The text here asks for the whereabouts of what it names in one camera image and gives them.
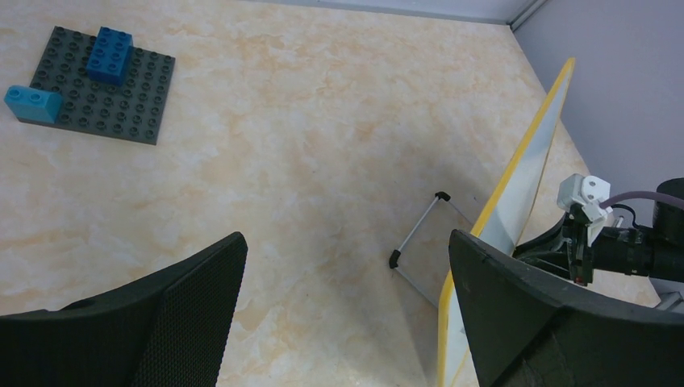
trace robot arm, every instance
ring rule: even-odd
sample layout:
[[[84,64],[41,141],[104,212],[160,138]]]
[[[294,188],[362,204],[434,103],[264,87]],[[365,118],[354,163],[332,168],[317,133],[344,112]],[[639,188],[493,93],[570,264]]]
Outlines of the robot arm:
[[[675,181],[684,189],[684,179]],[[684,281],[684,227],[679,227],[684,225],[684,210],[658,202],[653,228],[636,224],[636,228],[605,227],[611,208],[602,208],[602,203],[609,196],[610,184],[597,177],[573,175],[566,179],[557,200],[566,211],[561,221],[519,245],[513,257],[579,285],[590,284],[596,268]]]

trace metal rod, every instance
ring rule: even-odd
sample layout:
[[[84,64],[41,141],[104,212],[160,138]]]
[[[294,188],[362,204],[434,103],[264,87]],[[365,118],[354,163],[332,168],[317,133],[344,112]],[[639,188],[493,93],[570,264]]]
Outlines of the metal rod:
[[[613,227],[617,228],[617,227],[622,226],[622,222],[623,222],[623,221],[624,221],[624,216],[620,215],[620,217],[617,218],[617,219],[613,222]]]
[[[679,292],[667,293],[662,295],[661,301],[653,309],[671,310],[680,303],[682,303],[682,295]]]
[[[440,200],[440,199],[439,199],[438,197],[435,197],[435,200],[433,200],[432,203],[430,203],[430,206],[427,208],[427,210],[425,210],[425,213],[423,214],[423,216],[421,216],[420,219],[418,219],[418,222],[417,222],[417,223],[415,224],[415,226],[413,227],[413,230],[411,230],[411,232],[408,233],[408,236],[406,237],[406,239],[404,240],[404,242],[402,243],[402,245],[399,246],[399,248],[398,248],[397,250],[402,251],[402,250],[404,249],[404,246],[406,246],[406,244],[408,243],[409,239],[411,239],[411,237],[413,236],[413,234],[415,233],[415,231],[418,230],[418,226],[420,226],[420,223],[422,223],[423,220],[425,219],[425,217],[428,216],[428,214],[429,214],[430,211],[432,210],[432,207],[434,207],[435,204],[437,204],[437,202],[438,202],[439,200]]]
[[[453,207],[453,209],[456,210],[456,212],[457,212],[460,216],[462,216],[463,219],[467,220],[468,223],[470,223],[470,227],[473,226],[473,222],[472,222],[470,219],[468,219],[468,218],[461,212],[461,210],[459,210],[458,207],[456,207],[455,204],[451,203],[451,201],[448,201],[447,203],[448,203],[451,207]]]
[[[427,294],[420,287],[418,287],[418,285],[415,282],[413,282],[413,280],[401,269],[401,267],[397,267],[394,270],[401,274],[402,277],[404,277],[404,279],[407,280],[409,284],[411,284],[411,286],[418,290],[418,293],[420,293],[420,295],[423,296],[423,298],[430,302],[435,308],[438,307],[437,301],[428,297]]]

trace blue lego brick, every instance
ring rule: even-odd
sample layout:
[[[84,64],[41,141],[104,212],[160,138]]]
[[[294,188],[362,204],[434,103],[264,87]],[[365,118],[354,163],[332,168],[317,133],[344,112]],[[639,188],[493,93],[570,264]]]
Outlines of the blue lego brick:
[[[17,119],[55,123],[62,106],[62,96],[30,87],[11,86],[5,94],[5,103]]]
[[[92,81],[121,86],[133,51],[133,36],[100,27],[85,70]]]

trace dark gray baseplate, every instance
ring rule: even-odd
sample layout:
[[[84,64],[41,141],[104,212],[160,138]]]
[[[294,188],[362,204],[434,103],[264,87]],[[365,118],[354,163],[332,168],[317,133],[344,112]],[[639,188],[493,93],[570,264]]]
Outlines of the dark gray baseplate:
[[[19,121],[155,145],[176,58],[134,47],[123,85],[108,85],[91,81],[86,72],[95,39],[63,27],[52,30],[31,87],[62,95],[57,121]]]

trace purple cable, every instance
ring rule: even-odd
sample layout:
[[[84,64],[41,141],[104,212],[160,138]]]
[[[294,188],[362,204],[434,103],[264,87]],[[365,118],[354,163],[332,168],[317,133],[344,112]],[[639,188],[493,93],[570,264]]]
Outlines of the purple cable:
[[[654,200],[656,202],[669,204],[672,207],[677,207],[680,210],[684,210],[684,200],[682,200],[680,198],[676,198],[672,195],[668,195],[667,193],[651,192],[651,191],[630,191],[630,192],[621,193],[619,195],[615,195],[612,198],[609,198],[605,202],[600,203],[598,206],[601,208],[607,208],[607,207],[610,207],[616,203],[619,203],[619,202],[622,202],[622,201],[625,201],[628,199],[650,199],[650,200]]]

